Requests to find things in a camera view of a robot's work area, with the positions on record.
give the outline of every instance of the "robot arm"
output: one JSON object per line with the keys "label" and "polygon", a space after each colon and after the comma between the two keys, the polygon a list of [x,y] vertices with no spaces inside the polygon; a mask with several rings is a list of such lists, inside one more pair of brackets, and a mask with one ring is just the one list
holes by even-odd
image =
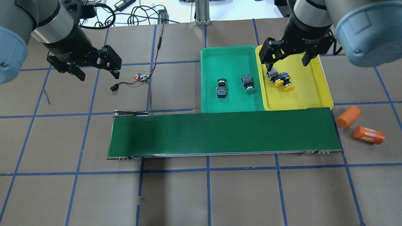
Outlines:
{"label": "robot arm", "polygon": [[95,3],[82,0],[2,0],[0,9],[0,83],[12,81],[27,56],[32,35],[48,50],[48,62],[60,73],[81,81],[79,66],[106,69],[119,78],[121,58],[108,45],[95,49],[79,27],[80,18],[94,17]]}
{"label": "robot arm", "polygon": [[283,38],[267,38],[259,53],[270,71],[289,55],[303,53],[306,66],[326,54],[336,37],[348,59],[360,67],[373,67],[402,58],[402,1],[400,0],[297,0]]}

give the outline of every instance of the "wire connector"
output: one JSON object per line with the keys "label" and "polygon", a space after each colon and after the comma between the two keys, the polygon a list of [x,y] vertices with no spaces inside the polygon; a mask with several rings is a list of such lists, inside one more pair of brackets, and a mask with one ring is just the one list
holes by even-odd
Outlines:
{"label": "wire connector", "polygon": [[112,87],[110,87],[110,91],[115,92],[116,90],[119,89],[119,84],[114,84]]}

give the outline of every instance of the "dark green board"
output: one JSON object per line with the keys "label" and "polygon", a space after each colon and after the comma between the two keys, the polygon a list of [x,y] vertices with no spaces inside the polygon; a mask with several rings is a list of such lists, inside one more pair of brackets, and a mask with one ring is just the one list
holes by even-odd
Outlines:
{"label": "dark green board", "polygon": [[340,150],[329,109],[114,117],[108,159]]}

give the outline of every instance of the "white floor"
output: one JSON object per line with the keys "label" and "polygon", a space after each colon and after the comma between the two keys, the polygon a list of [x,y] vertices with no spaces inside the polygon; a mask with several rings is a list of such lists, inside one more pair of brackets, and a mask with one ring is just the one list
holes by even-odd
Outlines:
{"label": "white floor", "polygon": [[[106,4],[112,9],[115,9],[114,5],[119,2],[119,0],[107,0]],[[172,21],[177,21],[179,23],[188,23],[195,21],[195,3],[194,2],[180,2],[179,0],[137,0],[130,7],[125,9],[123,13],[131,13],[131,10],[135,6],[141,5],[154,6],[154,5],[164,5],[168,11],[169,19]],[[156,9],[163,9],[162,6],[157,6]],[[111,14],[98,8],[99,20],[103,23],[105,19]],[[278,18],[282,17],[278,8],[274,5],[273,0],[218,0],[210,1],[209,13],[212,21],[234,21],[234,20],[246,20],[246,19],[260,19],[260,18]],[[136,15],[146,16],[145,12],[142,10],[137,10]],[[129,15],[117,15],[117,23],[127,23],[127,18]],[[94,26],[97,22],[97,18],[91,18],[85,22],[85,26]],[[150,20],[151,24],[156,24],[157,20]],[[143,21],[139,23],[140,25],[148,25],[149,22]],[[128,26],[127,24],[115,24],[115,26]]]}

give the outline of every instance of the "plastic tray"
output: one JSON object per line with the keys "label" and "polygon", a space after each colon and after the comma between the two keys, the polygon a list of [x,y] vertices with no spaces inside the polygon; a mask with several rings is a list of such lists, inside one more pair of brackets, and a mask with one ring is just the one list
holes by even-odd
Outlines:
{"label": "plastic tray", "polygon": [[334,107],[319,56],[311,60],[306,67],[303,67],[302,64],[303,53],[290,55],[274,64],[274,68],[278,72],[287,71],[289,73],[290,82],[295,86],[292,91],[285,92],[283,86],[276,88],[266,76],[267,68],[260,63],[258,56],[261,47],[262,45],[259,45],[256,48],[255,57],[265,110],[296,110],[313,107],[332,109]]}
{"label": "plastic tray", "polygon": [[[246,94],[241,77],[253,78],[256,92]],[[218,79],[226,82],[226,98],[218,98]],[[201,51],[201,112],[263,111],[254,46],[214,47]]]}

